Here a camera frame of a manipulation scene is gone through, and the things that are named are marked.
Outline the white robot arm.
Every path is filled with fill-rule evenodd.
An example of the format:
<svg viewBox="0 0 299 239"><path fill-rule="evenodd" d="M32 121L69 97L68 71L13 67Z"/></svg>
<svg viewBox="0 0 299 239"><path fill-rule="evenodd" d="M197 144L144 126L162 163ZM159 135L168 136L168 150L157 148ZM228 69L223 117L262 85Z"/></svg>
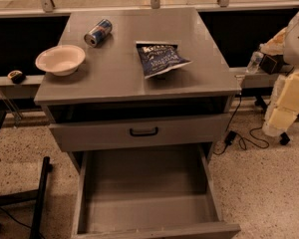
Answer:
<svg viewBox="0 0 299 239"><path fill-rule="evenodd" d="M299 115L299 11L288 25L267 43L261 45L265 55L282 55L283 61L295 68L288 77L278 77L262 127L269 136L286 132Z"/></svg>

